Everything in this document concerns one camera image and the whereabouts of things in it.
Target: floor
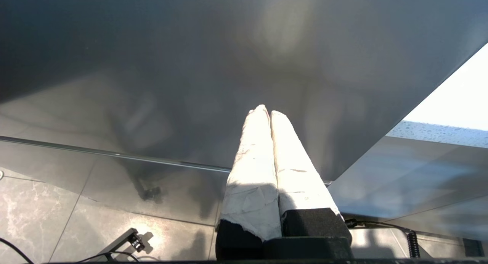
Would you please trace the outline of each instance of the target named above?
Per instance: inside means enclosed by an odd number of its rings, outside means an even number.
[[[129,245],[120,250],[134,253],[139,259],[215,259],[214,224],[218,216],[218,206],[211,208],[211,216],[204,213],[208,211],[205,208],[194,208],[201,216],[192,215],[188,210],[185,214],[182,210],[187,208],[180,206],[175,208],[173,217],[164,217],[165,207],[177,206],[177,202],[170,202],[169,206],[155,204],[160,206],[161,215],[147,215],[142,213],[144,204],[148,212],[153,214],[154,207],[151,208],[151,203],[145,203],[140,198],[142,204],[137,206],[137,197],[132,198],[132,206],[136,207],[132,209],[139,208],[139,211],[128,211],[122,205],[117,207],[110,204],[110,200],[101,202],[84,196],[84,191],[77,194],[6,168],[1,169],[5,176],[0,180],[0,212],[5,215],[0,217],[0,235],[17,245],[35,263],[73,262],[96,255],[131,227],[139,231],[148,247],[140,253],[134,252]],[[90,179],[103,183],[103,177],[91,175],[84,188],[89,186]],[[191,179],[166,177],[166,181],[173,184]],[[183,217],[182,214],[186,215],[186,221],[178,219],[178,216]],[[398,230],[354,229],[352,235],[352,250],[357,258],[408,257],[405,235]],[[426,233],[419,233],[418,238],[424,258],[465,257],[461,238]],[[15,252],[4,245],[0,246],[0,259],[2,263],[22,262]]]

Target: tiled floor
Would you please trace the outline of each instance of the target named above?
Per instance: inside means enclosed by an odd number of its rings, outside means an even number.
[[[0,216],[0,236],[35,263],[79,261],[96,255],[131,227],[149,246],[141,253],[134,253],[129,245],[120,250],[138,258],[204,260],[211,254],[217,207],[207,224],[143,215],[2,170],[0,212],[5,215]],[[5,245],[0,245],[0,259],[1,263],[22,262]]]

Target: black cord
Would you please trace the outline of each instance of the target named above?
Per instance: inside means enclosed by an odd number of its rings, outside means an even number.
[[[85,262],[85,261],[90,260],[90,259],[93,259],[95,257],[107,256],[107,255],[110,256],[112,254],[124,254],[124,255],[128,255],[129,257],[132,257],[132,259],[134,259],[136,262],[139,262],[139,260],[136,257],[134,257],[131,253],[113,251],[113,252],[108,252],[108,253],[103,253],[103,254],[98,254],[98,255],[92,256],[92,257],[88,257],[87,259],[83,259],[81,261],[78,261],[77,263]]]
[[[16,251],[19,255],[21,255],[21,257],[23,257],[23,259],[25,259],[29,264],[34,264],[31,259],[29,259],[29,257],[27,257],[21,250],[19,250],[19,248],[17,248],[14,244],[10,243],[9,241],[3,239],[3,238],[0,238],[0,241],[4,244],[6,244],[7,246],[11,247],[12,249],[14,249],[14,251]]]
[[[400,231],[406,233],[406,241],[408,242],[408,252],[410,253],[410,258],[420,258],[420,249],[419,249],[419,243],[417,242],[417,233],[412,229],[408,229],[408,228],[404,228],[404,227],[400,227],[397,225],[388,224],[384,222],[376,222],[376,221],[364,221],[364,220],[357,221],[356,219],[348,219],[344,222],[348,228],[354,228],[358,224],[372,224],[372,225],[380,225],[380,226],[397,228]]]

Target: white fabric wrap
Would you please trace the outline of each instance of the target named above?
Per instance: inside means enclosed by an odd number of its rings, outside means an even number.
[[[249,111],[242,127],[220,219],[239,224],[262,241],[282,236],[270,116],[264,105]]]
[[[290,120],[283,113],[272,111],[271,135],[274,143],[280,215],[287,210],[318,208],[331,208],[340,215]]]

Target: white cloth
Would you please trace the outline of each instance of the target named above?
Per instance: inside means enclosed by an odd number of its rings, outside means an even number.
[[[271,135],[279,191],[279,212],[331,208],[340,212],[298,139],[290,120],[278,111],[271,112]]]
[[[262,241],[282,236],[270,116],[264,105],[249,111],[242,127],[220,219],[241,225]]]

